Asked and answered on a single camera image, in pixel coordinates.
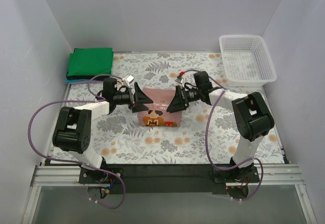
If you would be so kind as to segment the pink t shirt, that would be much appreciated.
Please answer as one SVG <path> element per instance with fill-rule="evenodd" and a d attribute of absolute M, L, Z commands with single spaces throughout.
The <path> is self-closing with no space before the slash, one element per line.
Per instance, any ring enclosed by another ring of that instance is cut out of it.
<path fill-rule="evenodd" d="M 152 104 L 145 104 L 146 111 L 138 113 L 138 123 L 141 126 L 179 127 L 182 112 L 170 113 L 167 108 L 172 101 L 175 91 L 166 89 L 144 88 L 143 92 L 153 100 Z"/>

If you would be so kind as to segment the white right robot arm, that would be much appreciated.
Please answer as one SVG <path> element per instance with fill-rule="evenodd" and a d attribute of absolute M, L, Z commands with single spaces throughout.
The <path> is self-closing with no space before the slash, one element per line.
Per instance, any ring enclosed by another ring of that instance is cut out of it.
<path fill-rule="evenodd" d="M 181 72 L 175 79 L 175 95 L 167 108 L 174 113 L 186 110 L 191 102 L 202 101 L 213 108 L 217 106 L 234 113 L 240 140 L 235 154 L 226 167 L 213 164 L 213 175 L 217 182 L 248 181 L 256 174 L 254 167 L 257 148 L 275 122 L 265 100 L 259 92 L 242 94 L 229 91 L 220 85 L 214 87 L 205 71 L 195 71 L 195 84 L 185 82 Z"/>

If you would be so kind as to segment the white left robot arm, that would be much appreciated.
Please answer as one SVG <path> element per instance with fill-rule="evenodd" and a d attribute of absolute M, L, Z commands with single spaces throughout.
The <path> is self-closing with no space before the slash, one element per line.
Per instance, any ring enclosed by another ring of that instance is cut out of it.
<path fill-rule="evenodd" d="M 78 107 L 62 107 L 54 129 L 53 146 L 68 152 L 85 169 L 86 176 L 96 183 L 120 180 L 120 172 L 110 170 L 105 159 L 91 146 L 91 124 L 102 116 L 111 114 L 117 105 L 127 105 L 133 113 L 146 111 L 149 98 L 133 83 L 134 78 L 127 76 L 122 86 L 117 88 L 117 79 L 108 77 L 103 81 L 103 90 L 96 95 L 97 102 Z"/>

